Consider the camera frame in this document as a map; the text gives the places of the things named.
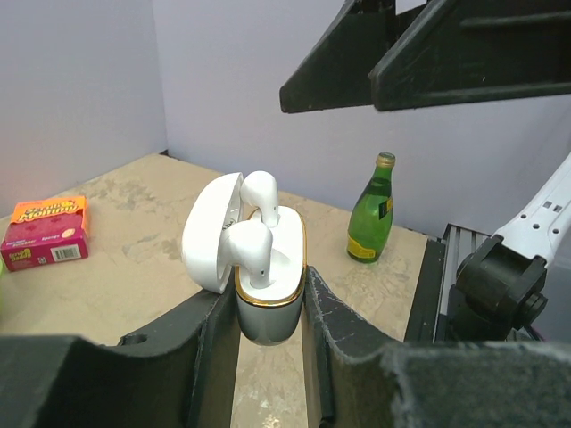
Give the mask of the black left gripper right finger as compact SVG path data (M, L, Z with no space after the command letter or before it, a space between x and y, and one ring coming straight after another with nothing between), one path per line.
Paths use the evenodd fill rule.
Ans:
M302 355L311 427L567 427L570 348L399 342L305 274Z

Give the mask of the white earbud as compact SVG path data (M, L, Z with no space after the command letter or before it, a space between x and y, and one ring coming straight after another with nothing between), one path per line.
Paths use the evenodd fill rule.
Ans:
M269 287L273 235L258 220L245 220L227 228L220 237L220 258L225 265L238 265L249 273L255 289Z
M240 196L242 200L257 207L261 221L268 227L275 227L279 221L277 180L267 171L257 170L243 181Z

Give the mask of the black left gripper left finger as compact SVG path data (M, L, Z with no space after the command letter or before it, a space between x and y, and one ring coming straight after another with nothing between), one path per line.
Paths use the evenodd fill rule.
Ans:
M1 340L3 427L228 427L240 328L232 288L200 291L115 346Z

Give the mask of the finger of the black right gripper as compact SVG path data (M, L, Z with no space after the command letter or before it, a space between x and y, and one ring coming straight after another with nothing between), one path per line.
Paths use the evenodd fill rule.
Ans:
M368 77L427 2L397 12L394 1L346 1L293 75L281 86L284 113L372 104Z
M567 95L568 1L430 1L369 74L378 111Z

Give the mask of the white earbud charging case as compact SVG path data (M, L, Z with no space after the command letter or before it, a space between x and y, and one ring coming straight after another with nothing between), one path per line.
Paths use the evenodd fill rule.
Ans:
M181 239L188 275L222 294L233 285L238 322L254 343L287 341L298 324L307 268L302 215L284 206L267 171L212 180L190 210Z

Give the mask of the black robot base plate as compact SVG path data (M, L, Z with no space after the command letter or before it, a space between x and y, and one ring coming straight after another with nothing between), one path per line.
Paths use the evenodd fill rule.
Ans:
M449 295L457 269L485 241L487 234L449 224L441 237L427 237L424 257L404 340L447 341Z

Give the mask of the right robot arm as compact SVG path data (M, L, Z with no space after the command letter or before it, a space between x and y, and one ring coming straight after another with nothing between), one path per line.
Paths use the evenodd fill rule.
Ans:
M346 1L279 92L283 112L398 111L564 95L567 1ZM427 245L409 341L535 339L549 264L570 228L570 163L491 235L448 226Z

